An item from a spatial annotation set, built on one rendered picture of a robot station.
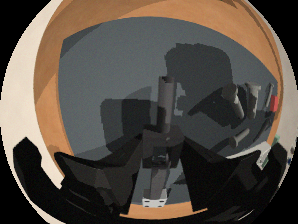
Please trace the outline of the dark grey flat bar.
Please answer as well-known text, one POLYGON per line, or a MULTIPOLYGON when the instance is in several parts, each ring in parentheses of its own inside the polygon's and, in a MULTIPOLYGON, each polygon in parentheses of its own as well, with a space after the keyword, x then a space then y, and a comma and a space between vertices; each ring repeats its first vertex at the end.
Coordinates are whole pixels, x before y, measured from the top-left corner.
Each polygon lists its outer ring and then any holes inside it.
POLYGON ((166 162, 152 161, 150 200, 160 200, 166 178, 166 162))

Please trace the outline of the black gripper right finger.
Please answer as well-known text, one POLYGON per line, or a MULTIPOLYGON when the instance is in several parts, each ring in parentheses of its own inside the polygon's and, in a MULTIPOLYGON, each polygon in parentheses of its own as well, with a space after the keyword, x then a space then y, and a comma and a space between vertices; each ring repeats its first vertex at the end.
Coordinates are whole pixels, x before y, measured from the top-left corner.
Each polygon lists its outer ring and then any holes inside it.
POLYGON ((257 162, 261 150, 225 158, 184 136, 180 155, 193 212, 207 208, 232 177, 257 162))

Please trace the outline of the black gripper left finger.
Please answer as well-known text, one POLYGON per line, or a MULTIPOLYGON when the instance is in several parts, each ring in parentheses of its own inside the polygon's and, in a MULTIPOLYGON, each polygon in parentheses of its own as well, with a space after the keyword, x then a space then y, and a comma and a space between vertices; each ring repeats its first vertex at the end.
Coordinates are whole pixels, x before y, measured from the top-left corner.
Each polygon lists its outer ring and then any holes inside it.
POLYGON ((63 152, 55 152, 54 158, 64 175, 104 190, 120 214, 128 215, 142 160, 142 135, 97 161, 63 152))

